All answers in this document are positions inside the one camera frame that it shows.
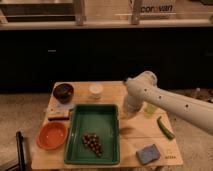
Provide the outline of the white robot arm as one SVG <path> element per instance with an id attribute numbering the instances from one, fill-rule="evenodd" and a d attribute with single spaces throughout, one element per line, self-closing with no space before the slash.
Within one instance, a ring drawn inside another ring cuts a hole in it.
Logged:
<path id="1" fill-rule="evenodd" d="M 143 103 L 148 102 L 213 135 L 213 104 L 158 88 L 157 77 L 151 71 L 127 78 L 124 85 L 127 94 L 123 108 L 128 116 L 139 112 Z"/>

